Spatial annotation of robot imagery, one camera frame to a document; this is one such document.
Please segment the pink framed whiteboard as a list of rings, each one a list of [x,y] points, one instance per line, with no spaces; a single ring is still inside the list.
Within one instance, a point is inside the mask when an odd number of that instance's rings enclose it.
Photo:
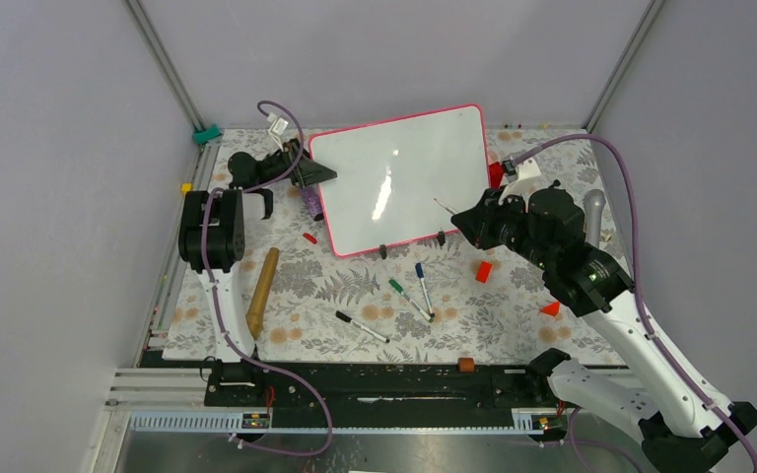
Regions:
[[[482,109],[452,106],[320,132],[311,157],[338,176],[318,193],[334,255],[349,257],[446,234],[488,187]]]

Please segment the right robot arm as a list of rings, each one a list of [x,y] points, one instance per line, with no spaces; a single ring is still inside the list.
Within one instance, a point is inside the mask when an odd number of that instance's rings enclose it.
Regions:
[[[757,409],[731,401],[693,368],[627,272],[587,241],[585,212],[567,191],[545,188],[523,198],[488,189],[450,220],[475,247],[503,246],[538,267],[553,298],[600,334],[641,384],[623,387],[550,349],[528,366],[531,401],[587,409],[637,442],[660,472],[708,472],[733,445],[749,446]]]

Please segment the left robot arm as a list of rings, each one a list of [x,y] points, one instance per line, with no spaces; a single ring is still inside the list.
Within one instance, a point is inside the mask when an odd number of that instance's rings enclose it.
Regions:
[[[225,188],[192,190],[185,194],[178,231],[178,254],[196,273],[214,318],[215,358],[238,363],[251,357],[261,333],[262,317],[279,253],[263,265],[249,303],[242,299],[241,260],[246,250],[246,226],[269,220],[274,211],[271,186],[283,179],[295,186],[314,221],[324,219],[316,186],[337,176],[316,163],[308,140],[281,143],[261,159],[236,152],[227,162]]]

